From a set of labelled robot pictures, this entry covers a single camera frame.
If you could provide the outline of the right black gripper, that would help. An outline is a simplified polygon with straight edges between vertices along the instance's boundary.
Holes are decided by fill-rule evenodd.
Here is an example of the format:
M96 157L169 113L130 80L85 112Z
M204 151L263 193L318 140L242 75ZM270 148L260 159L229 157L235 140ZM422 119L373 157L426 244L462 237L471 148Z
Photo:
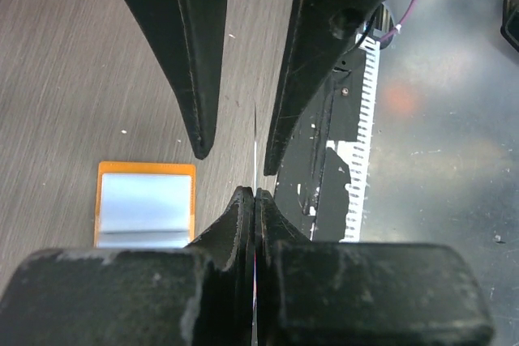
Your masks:
M172 87L195 157L217 129L227 0L124 0ZM385 0L293 0L264 175L277 174L304 109Z

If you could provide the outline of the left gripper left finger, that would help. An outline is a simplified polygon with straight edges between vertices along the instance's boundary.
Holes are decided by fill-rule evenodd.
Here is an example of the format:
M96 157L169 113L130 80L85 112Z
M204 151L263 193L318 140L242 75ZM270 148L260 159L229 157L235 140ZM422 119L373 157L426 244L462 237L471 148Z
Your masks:
M248 345L255 198L228 207L182 249L49 249L1 299L4 345Z

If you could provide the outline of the thin edge-on credit card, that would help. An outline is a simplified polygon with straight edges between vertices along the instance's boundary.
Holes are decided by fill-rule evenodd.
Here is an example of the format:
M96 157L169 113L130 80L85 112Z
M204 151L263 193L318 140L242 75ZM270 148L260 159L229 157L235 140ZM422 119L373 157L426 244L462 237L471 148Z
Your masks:
M256 194L259 187L258 174L258 126L257 126L257 105L254 102L254 122L253 122L253 192Z

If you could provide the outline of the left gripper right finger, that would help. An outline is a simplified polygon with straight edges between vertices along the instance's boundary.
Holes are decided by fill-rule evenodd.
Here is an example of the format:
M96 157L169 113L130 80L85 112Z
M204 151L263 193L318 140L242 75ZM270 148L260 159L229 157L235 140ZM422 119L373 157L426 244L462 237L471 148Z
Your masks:
M467 262L423 243L311 241L255 197L261 345L488 345L494 324Z

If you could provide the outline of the orange leather card holder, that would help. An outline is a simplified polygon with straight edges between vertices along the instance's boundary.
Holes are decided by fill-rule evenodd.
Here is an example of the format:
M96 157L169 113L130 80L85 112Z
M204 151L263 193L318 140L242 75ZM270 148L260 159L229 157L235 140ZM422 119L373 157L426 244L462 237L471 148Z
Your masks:
M193 164L102 161L93 245L183 248L195 238L195 192Z

